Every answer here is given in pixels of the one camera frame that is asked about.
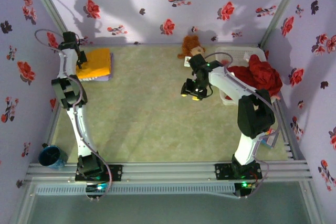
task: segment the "red fabric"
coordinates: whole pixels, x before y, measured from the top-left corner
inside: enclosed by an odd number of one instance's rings
[[[248,65],[248,67],[232,66],[228,70],[247,85],[256,89],[266,89],[270,96],[279,93],[282,87],[280,75],[268,62],[260,61],[257,55],[252,55]]]

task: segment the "yellow object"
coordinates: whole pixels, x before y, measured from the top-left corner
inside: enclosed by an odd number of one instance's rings
[[[78,79],[107,76],[111,73],[111,56],[109,48],[100,48],[86,54],[87,62],[80,69],[76,66]]]

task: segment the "blue cup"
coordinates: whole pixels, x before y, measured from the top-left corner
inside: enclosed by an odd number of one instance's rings
[[[41,165],[51,169],[60,169],[65,166],[68,160],[68,155],[55,145],[43,144],[44,148],[38,156],[38,161]]]

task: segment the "plush doll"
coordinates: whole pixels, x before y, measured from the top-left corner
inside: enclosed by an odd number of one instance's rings
[[[182,43],[182,53],[177,55],[179,59],[183,59],[186,56],[193,57],[195,55],[205,52],[205,48],[201,46],[197,35],[185,36]]]

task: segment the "laundry basket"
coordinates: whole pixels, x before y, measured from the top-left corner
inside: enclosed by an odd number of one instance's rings
[[[248,60],[251,55],[257,55],[260,61],[267,61],[264,51],[257,47],[218,47],[216,52],[226,52],[233,57],[233,62],[230,66],[244,66],[248,67]],[[216,60],[221,62],[222,60],[229,60],[230,57],[223,54],[217,54]],[[236,105],[233,100],[226,99],[226,94],[220,90],[220,98],[224,105]]]

